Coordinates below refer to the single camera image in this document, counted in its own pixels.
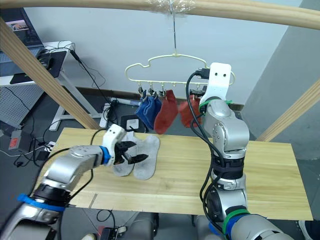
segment clothes hanger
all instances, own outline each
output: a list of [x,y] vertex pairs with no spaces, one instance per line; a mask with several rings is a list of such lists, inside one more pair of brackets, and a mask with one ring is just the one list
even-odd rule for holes
[[[135,66],[141,66],[144,69],[145,68],[149,68],[149,67],[151,67],[151,61],[156,60],[156,59],[162,59],[162,58],[179,58],[179,57],[190,58],[190,59],[194,59],[194,60],[202,62],[205,69],[210,69],[210,67],[208,66],[207,62],[202,58],[199,58],[199,57],[196,57],[196,56],[177,53],[176,17],[175,17],[176,13],[173,10],[173,0],[170,0],[170,13],[172,14],[172,19],[173,19],[174,53],[151,57],[151,58],[148,59],[148,62],[147,62],[148,64],[147,65],[143,65],[142,63],[137,62],[137,63],[134,63],[134,64],[131,64],[131,65],[127,66],[125,68],[125,70],[124,70],[124,75],[128,80],[133,81],[133,82],[138,82],[139,85],[141,85],[141,83],[149,83],[149,84],[161,83],[161,85],[164,84],[164,83],[167,83],[167,84],[172,84],[173,87],[175,87],[176,84],[186,84],[187,82],[185,82],[185,81],[157,81],[157,80],[146,80],[146,79],[133,79],[133,78],[130,78],[128,76],[128,70],[129,69],[131,69],[131,68],[133,68]],[[234,84],[234,82],[236,80],[235,74],[233,72],[231,72],[231,74],[233,76],[233,81],[229,85]],[[190,82],[190,84],[195,84],[197,86],[197,89],[200,87],[200,85],[208,85],[207,82]]]

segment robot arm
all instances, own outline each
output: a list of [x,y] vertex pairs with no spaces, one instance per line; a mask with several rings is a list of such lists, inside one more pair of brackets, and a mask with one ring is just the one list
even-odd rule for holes
[[126,131],[113,124],[103,136],[101,146],[74,146],[66,155],[59,156],[44,174],[39,187],[31,196],[21,194],[18,200],[22,205],[6,223],[1,240],[54,239],[54,224],[71,200],[74,190],[83,173],[100,165],[111,166],[143,161],[148,155],[129,156],[126,151],[135,145],[131,141],[121,141]]
[[204,201],[208,220],[223,223],[222,231],[233,240],[292,240],[266,218],[247,210],[246,175],[243,173],[249,129],[236,118],[225,103],[231,66],[212,63],[210,69],[195,72],[208,79],[200,100],[200,112],[205,112],[203,128],[223,156],[214,151],[211,180],[214,183]]

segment wooden frame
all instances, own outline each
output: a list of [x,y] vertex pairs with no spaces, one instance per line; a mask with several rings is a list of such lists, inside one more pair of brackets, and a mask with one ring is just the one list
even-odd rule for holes
[[[185,14],[229,19],[249,20],[264,23],[282,24],[296,27],[320,30],[320,11],[284,6],[279,4],[263,3],[251,0],[193,0],[192,9]],[[168,6],[157,8],[146,0],[1,0],[0,7],[83,7],[109,8],[143,11],[168,12]],[[33,57],[1,19],[0,48],[23,69],[40,87],[42,87],[57,103],[66,106],[71,113],[86,128],[97,128],[93,119],[84,110],[68,97],[62,87],[52,78],[48,71]],[[311,86],[282,116],[280,116],[260,137],[258,141],[271,141],[286,127],[298,119],[319,100],[319,80]]]

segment computer screen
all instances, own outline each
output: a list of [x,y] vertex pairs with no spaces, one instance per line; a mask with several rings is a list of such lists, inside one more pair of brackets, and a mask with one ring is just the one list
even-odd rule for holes
[[43,46],[23,8],[0,9],[0,16],[24,45],[29,48]]

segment white wall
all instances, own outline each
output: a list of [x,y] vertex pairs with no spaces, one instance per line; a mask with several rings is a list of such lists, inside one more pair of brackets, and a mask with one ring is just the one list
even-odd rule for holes
[[[299,6],[301,1],[291,0],[289,4]],[[287,0],[264,2],[288,4]],[[43,42],[76,43],[77,54],[107,78],[103,89],[136,92],[138,85],[125,78],[125,68],[137,62],[146,64],[148,58],[174,51],[172,19],[164,14],[63,7],[26,8],[26,12]],[[209,63],[231,64],[237,81],[229,89],[227,99],[244,104],[286,29],[287,26],[269,23],[187,15],[176,20],[177,50]],[[152,68],[133,69],[130,76],[185,82],[200,67],[201,63],[191,59],[166,58],[155,61]],[[92,85],[71,56],[64,68],[76,86]],[[173,90],[176,97],[185,97],[183,85]]]

